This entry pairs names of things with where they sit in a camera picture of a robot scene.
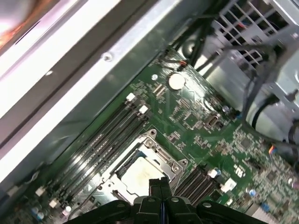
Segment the black ram slot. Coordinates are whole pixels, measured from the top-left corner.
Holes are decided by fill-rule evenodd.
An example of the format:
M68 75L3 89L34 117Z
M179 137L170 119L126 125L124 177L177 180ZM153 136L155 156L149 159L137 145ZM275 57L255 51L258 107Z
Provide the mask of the black ram slot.
M110 126L111 122L113 122L116 118L119 117L120 113L123 112L126 106L126 103L124 103L121 106L119 106L116 109L116 111L113 112L113 114L97 129L97 131L83 145L80 146L80 148L71 156L68 162L61 167L62 172L60 173L60 175L58 175L58 177L56 177L55 179L51 179L47 183L47 187L52 187L55 183L59 182L61 179L64 178L63 172L67 170L67 168L69 168L76 160L76 158L83 153L84 149L88 146L88 144L94 142L97 139L97 137L101 134L101 132L103 132L103 130L105 130L107 126Z
M101 137L99 139L97 139L97 142L94 143L94 146L92 148L90 148L88 150L88 152L86 152L82 158L73 166L71 167L66 173L64 173L62 175L63 178L63 182L67 182L68 177L72 177L76 171L78 170L79 167L82 166L82 164L88 160L93 154L96 154L97 151L95 151L95 149L100 146L103 142L107 141L107 139L109 138L109 136L111 134L113 134L113 131L115 131L116 128L118 128L119 123L123 122L123 120L129 115L129 111L124 110L125 113L121 114L121 116L118 116L117 118L114 118L114 120L112 121L112 123L110 125L108 125L107 127L104 128L104 130L101 132ZM57 185L55 185L53 187L53 190L57 190L57 187L59 188L60 185L63 184L59 183Z
M142 118L142 122L136 122L137 125L135 123L135 125L129 129L130 132L126 134L126 137L117 145L110 148L110 151L108 155L105 156L104 160L101 161L101 163L96 166L96 168L74 190L71 191L71 195L66 199L67 202L72 201L72 199L84 188L84 186L88 184L88 182L90 182L90 180L105 166L105 164L119 152L119 149L122 148L130 138L135 137L141 131L146 120L147 118Z
M107 152L107 149L109 149L109 147L111 145L113 145L115 142L117 142L117 140L121 137L121 134L130 126L130 124L132 122L134 122L134 120L137 119L137 115L136 112L132 112L130 113L130 115L124 120L123 123L119 124L116 128L115 128L115 132L110 133L109 136L107 136L107 141L104 141L104 147L100 149L100 151L97 153L97 155L95 155L89 162L88 164L81 170L79 171L79 173L77 173L72 179L71 181L67 182L67 184L65 186L62 186L61 189L63 189L63 191L61 191L59 194L60 195L64 195L67 190L69 188L71 188L77 181L79 181L84 175L85 173L92 168L95 163L98 162L98 160L100 159L100 157Z
M202 167L197 166L179 185L175 195L186 197L192 206L197 206L202 199L209 196L218 187L217 181L209 177Z

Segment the metal panel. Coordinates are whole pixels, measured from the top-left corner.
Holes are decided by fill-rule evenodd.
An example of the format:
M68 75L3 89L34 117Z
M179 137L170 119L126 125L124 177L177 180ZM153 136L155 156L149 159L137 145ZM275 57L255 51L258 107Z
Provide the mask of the metal panel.
M18 164L6 182L15 182L41 161L54 159L53 149L55 156L62 152L134 76L166 47L180 29L180 24L189 15L202 13L205 9L206 5L201 1L159 0L109 49L108 55L112 58L102 57L2 158L0 168L5 167L5 172L1 172L0 181ZM83 66L78 73L85 70Z
M98 0L60 1L25 36L12 40L0 57L0 95L9 96L0 98L0 118L119 1L105 7Z
M50 72L42 77L1 119L0 156L12 147L43 115L84 75L100 55L112 46L114 36L121 37L157 0L120 2L92 30L90 30Z

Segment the black plastic part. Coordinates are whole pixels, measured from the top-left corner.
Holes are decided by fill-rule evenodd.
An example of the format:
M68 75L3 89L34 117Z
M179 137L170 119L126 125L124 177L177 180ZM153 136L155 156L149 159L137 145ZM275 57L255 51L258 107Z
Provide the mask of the black plastic part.
M201 221L195 212L192 212L182 198L171 197L165 201L169 223L172 224L200 224Z
M224 205L212 202L202 201L196 207L197 214L200 219L205 220L204 223L215 224L266 224L253 217L247 216L234 209Z
M131 205L128 202L116 200L85 213L66 224L110 224L129 218Z
M1 119L2 158L157 0L120 1Z
M135 215L134 224L159 224L161 203L162 200L157 197L144 198Z
M172 197L171 189L168 183L168 178L162 177L161 180L150 179L149 195L161 198L162 200Z

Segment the ram slot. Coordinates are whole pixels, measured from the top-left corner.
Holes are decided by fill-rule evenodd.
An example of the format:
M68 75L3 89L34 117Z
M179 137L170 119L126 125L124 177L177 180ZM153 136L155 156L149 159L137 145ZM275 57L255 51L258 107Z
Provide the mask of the ram slot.
M100 146L99 151L97 154L95 154L88 164L81 169L72 179L71 181L67 182L66 185L62 186L60 189L59 195L64 195L69 188L72 188L76 182L78 182L83 176L86 174L86 172L91 169L95 163L101 158L105 152L109 149L111 145L113 145L117 140L120 138L121 134L125 132L125 130L131 125L132 122L134 122L137 119L136 112L132 112L129 114L128 117L123 121L123 123L119 124L115 129L114 132L110 133L110 135L107 137L107 140L104 141L103 146Z
M127 143L127 141L129 139L131 139L132 137L135 137L141 131L145 121L147 121L147 118L141 118L141 120L142 120L141 122L135 122L134 125L132 125L132 127L128 128L129 133L127 133L120 142L118 142L117 144L114 144L109 149L109 152L104 157L104 160L101 161L95 167L95 169L90 174L88 174L87 177L84 178L84 180L78 186L76 186L74 190L72 190L70 192L71 195L66 198L67 202L70 202L84 188L84 186L86 184L88 184L88 182L90 182L90 180L103 169L103 167L106 165L106 163L109 162L114 156L117 155L119 150L125 146L125 144Z
M116 111L113 112L113 114L97 129L97 131L83 144L80 146L80 148L71 156L71 158L61 167L60 174L51 179L47 183L47 187L53 187L54 184L59 182L60 180L65 178L65 171L67 171L77 160L79 156L82 156L86 151L88 151L88 148L92 147L94 144L97 144L98 141L101 139L99 138L101 135L103 135L103 132L111 126L111 123L114 123L117 120L121 120L119 118L121 114L123 113L126 108L135 107L131 104L131 102L125 102L121 106L119 106Z
M192 206L196 206L203 198L213 193L218 183L207 176L201 167L196 169L179 185L175 195L186 197Z
M108 142L109 138L114 135L114 132L116 129L120 127L120 122L123 122L127 116L129 116L129 111L125 111L124 114L122 114L120 117L117 118L116 122L113 122L111 126L109 126L106 131L103 131L101 138L98 140L98 142L92 147L88 147L88 152L82 156L82 158L71 168L69 169L63 176L63 180L61 183L57 183L53 186L53 191L57 191L60 188L65 187L63 185L64 183L69 183L69 179L72 179L72 177L76 174L76 172L79 170L79 168L93 155L97 153L96 148L100 149L103 143Z

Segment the integrated circuit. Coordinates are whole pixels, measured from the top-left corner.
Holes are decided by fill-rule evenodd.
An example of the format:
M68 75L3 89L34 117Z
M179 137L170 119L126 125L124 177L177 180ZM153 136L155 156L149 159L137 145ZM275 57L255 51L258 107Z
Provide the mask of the integrated circuit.
M255 170L258 171L258 173L263 172L264 167L261 163L259 163L255 158L249 158L249 160L247 161L248 164Z
M248 138L245 138L241 141L241 145L244 149L247 149L252 145L252 141Z
M274 173L274 171L272 170L267 174L267 178L271 182L275 179L275 177L276 177L276 173Z

